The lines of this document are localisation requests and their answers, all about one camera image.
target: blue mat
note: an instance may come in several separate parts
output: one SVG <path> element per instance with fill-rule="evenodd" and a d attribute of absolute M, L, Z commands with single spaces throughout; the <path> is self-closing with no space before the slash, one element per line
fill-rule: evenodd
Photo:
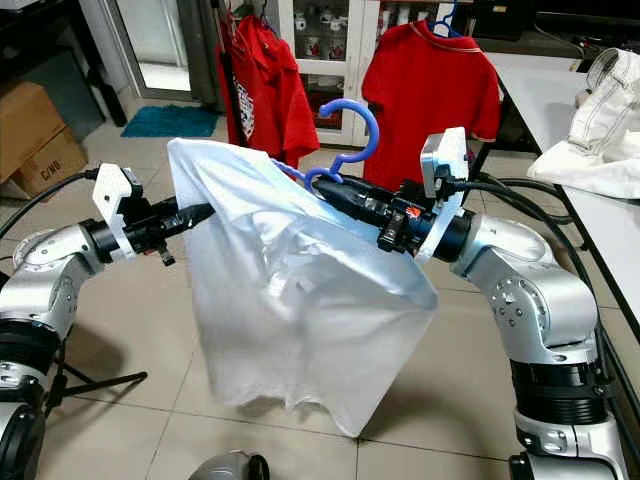
<path fill-rule="evenodd" d="M 142 107 L 123 137 L 210 137 L 218 120 L 216 113 L 198 107 Z"/>

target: cabinet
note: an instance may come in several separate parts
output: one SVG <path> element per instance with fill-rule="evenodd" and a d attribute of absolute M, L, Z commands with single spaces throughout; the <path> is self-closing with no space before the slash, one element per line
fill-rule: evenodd
<path fill-rule="evenodd" d="M 385 28 L 425 17 L 441 19 L 451 8 L 433 0 L 278 1 L 280 34 L 295 53 L 321 143 L 366 145 L 365 123 L 356 114 L 343 110 L 321 118 L 318 108 L 335 98 L 364 103 L 362 81 Z"/>

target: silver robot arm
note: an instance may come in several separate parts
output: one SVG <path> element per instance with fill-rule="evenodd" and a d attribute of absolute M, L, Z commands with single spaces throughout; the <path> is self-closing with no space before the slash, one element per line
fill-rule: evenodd
<path fill-rule="evenodd" d="M 175 198 L 150 205 L 128 169 L 101 166 L 94 200 L 104 221 L 86 220 L 23 240 L 14 274 L 0 284 L 0 478 L 32 479 L 44 436 L 47 373 L 75 320 L 82 284 L 105 265 L 158 251 L 165 239 L 214 213 L 179 210 Z"/>
<path fill-rule="evenodd" d="M 509 357 L 516 435 L 512 478 L 626 480 L 609 380 L 599 368 L 597 306 L 589 288 L 555 261 L 524 225 L 460 208 L 466 180 L 463 129 L 431 136 L 421 154 L 424 184 L 390 192 L 355 177 L 314 187 L 338 210 L 380 227 L 378 246 L 432 256 L 486 297 Z"/>
<path fill-rule="evenodd" d="M 520 478 L 627 479 L 596 375 L 593 294 L 530 228 L 475 215 L 451 271 L 484 294 L 511 363 Z"/>

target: white cloth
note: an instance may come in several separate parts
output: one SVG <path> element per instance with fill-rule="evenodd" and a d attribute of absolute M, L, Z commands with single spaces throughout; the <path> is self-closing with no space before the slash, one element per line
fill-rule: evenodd
<path fill-rule="evenodd" d="M 180 207 L 216 210 L 185 235 L 214 393 L 230 405 L 319 403 L 357 436 L 424 334 L 433 286 L 264 152 L 181 139 L 168 149 Z"/>
<path fill-rule="evenodd" d="M 527 175 L 618 198 L 640 198 L 640 56 L 609 49 L 594 61 L 593 93 L 563 140 Z"/>

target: red t-shirt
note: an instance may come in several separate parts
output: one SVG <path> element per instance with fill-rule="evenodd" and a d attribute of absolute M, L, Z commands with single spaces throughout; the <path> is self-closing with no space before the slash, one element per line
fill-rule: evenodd
<path fill-rule="evenodd" d="M 489 59 L 472 38 L 438 37 L 425 21 L 381 37 L 362 96 L 375 105 L 380 126 L 364 178 L 392 190 L 405 179 L 422 182 L 420 152 L 430 134 L 461 126 L 494 141 L 500 126 L 498 77 Z"/>
<path fill-rule="evenodd" d="M 247 145 L 297 168 L 299 158 L 317 150 L 320 144 L 289 46 L 252 15 L 240 22 L 233 40 L 228 40 L 225 44 L 231 53 Z M 224 80 L 221 70 L 220 78 Z M 220 83 L 230 112 L 226 83 Z M 227 115 L 229 142 L 239 144 L 235 122 L 234 115 Z"/>

